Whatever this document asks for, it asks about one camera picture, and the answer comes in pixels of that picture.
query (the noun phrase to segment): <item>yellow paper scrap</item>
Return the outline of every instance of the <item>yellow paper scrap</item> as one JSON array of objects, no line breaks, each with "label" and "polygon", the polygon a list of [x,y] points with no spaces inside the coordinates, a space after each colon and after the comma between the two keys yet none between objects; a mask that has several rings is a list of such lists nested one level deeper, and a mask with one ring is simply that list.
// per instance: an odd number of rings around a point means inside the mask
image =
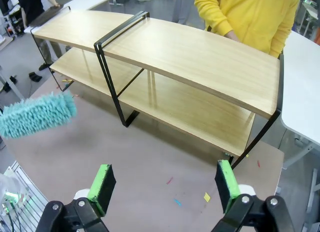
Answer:
[{"label": "yellow paper scrap", "polygon": [[210,198],[210,196],[209,196],[207,193],[205,193],[205,194],[204,194],[204,199],[206,200],[207,203],[209,203],[209,200],[210,200],[211,198]]}]

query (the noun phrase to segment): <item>hand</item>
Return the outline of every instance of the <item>hand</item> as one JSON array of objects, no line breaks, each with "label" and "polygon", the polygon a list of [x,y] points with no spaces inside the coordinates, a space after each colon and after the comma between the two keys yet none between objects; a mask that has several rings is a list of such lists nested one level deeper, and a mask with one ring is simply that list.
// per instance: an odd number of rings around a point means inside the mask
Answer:
[{"label": "hand", "polygon": [[235,32],[233,30],[231,30],[230,32],[228,32],[227,34],[225,34],[226,38],[229,38],[231,40],[234,40],[236,42],[240,42],[239,38],[236,36]]}]

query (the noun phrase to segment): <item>paper scrap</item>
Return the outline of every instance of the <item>paper scrap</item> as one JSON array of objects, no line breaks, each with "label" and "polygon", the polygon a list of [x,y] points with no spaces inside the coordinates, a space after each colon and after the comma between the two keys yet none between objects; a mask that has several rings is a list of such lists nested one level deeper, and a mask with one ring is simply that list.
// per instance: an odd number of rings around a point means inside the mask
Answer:
[{"label": "paper scrap", "polygon": [[181,203],[180,203],[177,199],[174,199],[174,201],[175,201],[179,206],[181,206]]},{"label": "paper scrap", "polygon": [[207,203],[210,201],[210,195],[207,194],[207,192],[204,194],[204,199],[206,200]]},{"label": "paper scrap", "polygon": [[172,180],[173,180],[173,177],[171,177],[170,180],[166,184],[167,185],[170,184]]}]

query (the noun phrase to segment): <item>yellow hoodie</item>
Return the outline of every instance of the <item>yellow hoodie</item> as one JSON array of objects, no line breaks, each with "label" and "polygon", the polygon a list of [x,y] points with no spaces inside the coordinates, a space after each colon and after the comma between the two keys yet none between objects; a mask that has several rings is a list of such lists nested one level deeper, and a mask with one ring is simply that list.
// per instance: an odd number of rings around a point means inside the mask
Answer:
[{"label": "yellow hoodie", "polygon": [[299,0],[195,0],[206,28],[278,57],[294,24]]}]

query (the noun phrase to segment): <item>wooden shelf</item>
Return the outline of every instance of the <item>wooden shelf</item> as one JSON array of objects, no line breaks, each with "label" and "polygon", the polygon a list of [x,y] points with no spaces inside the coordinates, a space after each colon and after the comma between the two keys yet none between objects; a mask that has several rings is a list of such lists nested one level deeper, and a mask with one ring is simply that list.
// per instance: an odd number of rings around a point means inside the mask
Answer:
[{"label": "wooden shelf", "polygon": [[[130,17],[97,11],[70,12],[45,24],[35,36],[94,52],[94,42]],[[279,60],[216,34],[147,19],[111,42],[104,53],[265,118],[276,110]]]},{"label": "wooden shelf", "polygon": [[[141,68],[113,58],[106,59],[115,91],[118,94]],[[50,68],[55,72],[111,96],[95,53],[71,48],[52,64]]]},{"label": "wooden shelf", "polygon": [[146,70],[119,100],[234,156],[244,152],[255,117],[214,95]]}]

